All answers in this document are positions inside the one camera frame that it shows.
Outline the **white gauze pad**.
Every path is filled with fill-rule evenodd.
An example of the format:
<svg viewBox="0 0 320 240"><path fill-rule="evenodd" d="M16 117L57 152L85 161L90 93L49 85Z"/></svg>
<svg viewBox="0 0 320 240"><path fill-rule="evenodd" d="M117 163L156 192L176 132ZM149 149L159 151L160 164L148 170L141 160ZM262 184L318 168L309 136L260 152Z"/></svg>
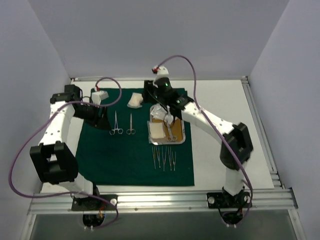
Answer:
<svg viewBox="0 0 320 240"><path fill-rule="evenodd" d="M127 103L127 107L131 109L138 109L142 107L143 96L141 93L133 92L130 100Z"/></svg>
<svg viewBox="0 0 320 240"><path fill-rule="evenodd" d="M152 139L163 139L166 136L162 122L149 122L148 127Z"/></svg>

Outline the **silver instrument tray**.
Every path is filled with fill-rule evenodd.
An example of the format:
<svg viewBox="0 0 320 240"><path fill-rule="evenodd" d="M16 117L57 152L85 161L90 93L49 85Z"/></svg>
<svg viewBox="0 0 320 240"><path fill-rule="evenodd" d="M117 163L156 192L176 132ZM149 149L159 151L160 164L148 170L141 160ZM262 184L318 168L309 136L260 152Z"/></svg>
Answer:
<svg viewBox="0 0 320 240"><path fill-rule="evenodd" d="M155 146L181 145L186 140L184 121L177 117L171 121L158 104L152 105L149 109L147 128L148 142Z"/></svg>

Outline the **green surgical cloth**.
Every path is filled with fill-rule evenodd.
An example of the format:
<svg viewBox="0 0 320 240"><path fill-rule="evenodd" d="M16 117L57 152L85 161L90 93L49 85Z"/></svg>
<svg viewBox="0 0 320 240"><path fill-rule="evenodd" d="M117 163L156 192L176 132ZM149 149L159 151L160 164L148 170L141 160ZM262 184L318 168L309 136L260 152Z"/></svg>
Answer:
<svg viewBox="0 0 320 240"><path fill-rule="evenodd" d="M120 100L107 110L110 125L114 125L115 111L118 125L124 131L129 128L132 114L133 128L136 134L110 135L109 131L96 129L86 123L82 125L76 160L79 173L96 185L116 186L160 186L190 187L194 186L194 167L192 153L191 126L184 124L185 141L171 147L176 152L176 166L167 161L163 172L162 148L160 149L159 168L157 156L154 169L152 146L149 143L147 121L151 104L143 104L141 108L127 107L132 93L141 93L140 88L108 88L109 97L103 104Z"/></svg>

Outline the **curved pointed silver tweezers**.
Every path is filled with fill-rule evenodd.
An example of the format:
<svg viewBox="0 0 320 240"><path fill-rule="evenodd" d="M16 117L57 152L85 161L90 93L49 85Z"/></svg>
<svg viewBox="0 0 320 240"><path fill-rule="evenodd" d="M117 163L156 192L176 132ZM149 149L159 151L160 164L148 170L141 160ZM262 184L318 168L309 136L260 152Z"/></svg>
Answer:
<svg viewBox="0 0 320 240"><path fill-rule="evenodd" d="M156 152L156 157L157 157L157 161L158 161L158 166L159 168L161 168L161 158L160 158L160 147L156 146L155 147L155 152Z"/></svg>

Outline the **serrated silver tissue forceps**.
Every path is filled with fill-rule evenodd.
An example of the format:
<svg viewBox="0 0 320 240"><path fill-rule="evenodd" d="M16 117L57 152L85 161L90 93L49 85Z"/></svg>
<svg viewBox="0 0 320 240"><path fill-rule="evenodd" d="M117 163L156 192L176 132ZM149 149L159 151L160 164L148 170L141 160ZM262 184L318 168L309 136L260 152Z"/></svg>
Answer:
<svg viewBox="0 0 320 240"><path fill-rule="evenodd" d="M177 153L174 152L172 154L173 171L176 171L176 160L177 160Z"/></svg>

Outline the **small pointed silver scissors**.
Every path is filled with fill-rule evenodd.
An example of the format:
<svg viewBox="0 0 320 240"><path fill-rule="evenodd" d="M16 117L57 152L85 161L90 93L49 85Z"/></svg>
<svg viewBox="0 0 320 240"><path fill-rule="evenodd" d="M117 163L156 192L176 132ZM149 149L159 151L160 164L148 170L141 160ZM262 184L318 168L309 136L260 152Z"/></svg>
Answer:
<svg viewBox="0 0 320 240"><path fill-rule="evenodd" d="M176 135L173 135L172 130L171 130L171 124L169 123L169 121L166 121L166 127L167 127L167 131L169 136L167 137L167 141L168 142L175 142L177 141L178 137Z"/></svg>

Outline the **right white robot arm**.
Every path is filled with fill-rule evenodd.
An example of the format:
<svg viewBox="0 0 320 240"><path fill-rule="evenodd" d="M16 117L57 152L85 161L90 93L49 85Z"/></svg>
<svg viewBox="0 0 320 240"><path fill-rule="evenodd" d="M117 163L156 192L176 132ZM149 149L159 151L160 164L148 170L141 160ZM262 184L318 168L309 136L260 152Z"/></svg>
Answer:
<svg viewBox="0 0 320 240"><path fill-rule="evenodd" d="M160 105L166 120L190 123L220 143L219 159L226 168L222 200L230 207L238 203L239 193L249 183L245 167L254 149L248 127L228 122L200 107L195 98L179 94L168 77L145 80L142 98L144 103Z"/></svg>

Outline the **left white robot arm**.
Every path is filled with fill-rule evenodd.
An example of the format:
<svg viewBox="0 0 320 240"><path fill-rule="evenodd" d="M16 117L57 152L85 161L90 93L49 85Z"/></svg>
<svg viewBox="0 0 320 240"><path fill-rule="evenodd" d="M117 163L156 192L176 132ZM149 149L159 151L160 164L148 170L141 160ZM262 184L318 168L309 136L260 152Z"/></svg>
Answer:
<svg viewBox="0 0 320 240"><path fill-rule="evenodd" d="M108 93L94 93L89 105L82 101L82 90L73 84L65 85L64 91L50 98L50 117L42 139L37 146L30 148L29 154L42 183L59 185L76 195L86 193L83 204L90 210L100 206L98 187L79 173L75 154L67 145L67 137L72 118L82 119L98 130L109 131L107 107L98 107Z"/></svg>

